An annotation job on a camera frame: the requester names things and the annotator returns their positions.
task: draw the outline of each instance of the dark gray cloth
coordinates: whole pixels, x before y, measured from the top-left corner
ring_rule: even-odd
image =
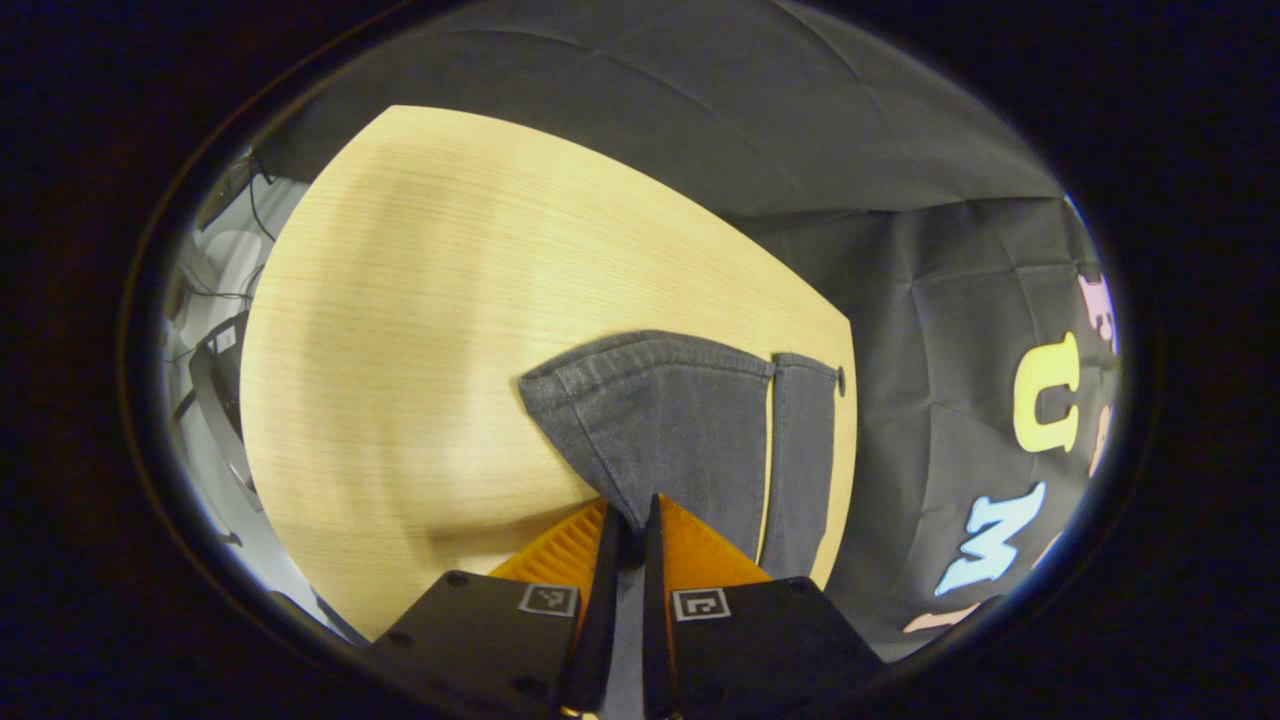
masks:
[[[836,429],[835,369],[794,352],[773,356],[773,457],[760,568],[808,575],[827,530]]]
[[[520,379],[564,460],[639,532],[662,492],[755,556],[764,511],[764,401],[773,364],[646,331],[607,337]]]
[[[850,319],[858,464],[826,592],[882,659],[899,660],[946,632],[904,633],[915,618],[1012,592],[1092,482],[1100,413],[1119,389],[1117,357],[1091,327],[1079,286],[1082,275],[1098,281],[1097,252],[1062,200],[736,224]],[[1018,364],[1068,331],[1079,345],[1079,387],[1042,392],[1038,414],[1062,418],[1075,405],[1075,446],[1027,452],[1011,420]],[[936,594],[974,537],[974,501],[1023,497],[1038,482],[1043,505],[1006,541],[1018,551],[1007,571]]]
[[[311,181],[397,104],[571,140],[719,214],[1062,193],[956,83],[786,0],[475,3],[358,58],[256,150]]]

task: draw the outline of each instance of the light blue letter m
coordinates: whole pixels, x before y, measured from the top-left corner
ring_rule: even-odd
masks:
[[[973,512],[969,514],[968,530],[977,533],[992,523],[995,525],[961,544],[960,551],[979,560],[961,557],[952,562],[933,594],[938,596],[978,580],[995,580],[1004,575],[1018,557],[1018,551],[1005,544],[1005,541],[1036,518],[1042,502],[1044,502],[1043,482],[1037,483],[1025,497],[1004,502],[992,502],[987,496],[975,500]]]

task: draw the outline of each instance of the wooden table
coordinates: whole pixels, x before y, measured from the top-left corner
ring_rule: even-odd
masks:
[[[302,199],[250,316],[242,424],[280,541],[369,637],[442,571],[490,571],[595,496],[516,379],[637,329],[845,369],[812,571],[824,584],[854,477],[849,322],[724,222],[598,152],[388,109]]]

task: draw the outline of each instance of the denim fabric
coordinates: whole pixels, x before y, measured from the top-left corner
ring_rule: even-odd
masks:
[[[764,511],[764,400],[773,364],[646,331],[588,343],[520,379],[530,416],[568,464],[644,527],[667,495],[755,556]]]
[[[809,574],[827,530],[838,375],[792,352],[774,355],[773,364],[769,519],[760,568],[790,578]]]
[[[837,374],[800,355],[774,360],[644,331],[571,350],[518,384],[547,438],[635,533],[660,492],[754,557],[764,510],[764,401],[776,377],[762,566],[773,577],[804,575],[827,523]],[[643,615],[643,568],[620,570],[603,708],[611,719],[641,716]]]

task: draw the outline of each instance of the black cloth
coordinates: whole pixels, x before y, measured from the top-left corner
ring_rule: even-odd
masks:
[[[911,213],[739,220],[739,228],[822,292],[852,327],[858,460],[828,597],[886,660],[945,628],[913,619],[1006,594],[1062,532],[1091,484],[1119,360],[1091,324],[1079,279],[1101,279],[1093,243],[1062,200],[988,200]],[[1075,405],[1070,452],[1027,452],[1014,434],[1012,383],[1032,347],[1071,332],[1080,380],[1041,393],[1038,415]],[[998,580],[937,596],[961,557],[978,497],[1004,501],[1046,483],[1036,519],[1007,542]]]

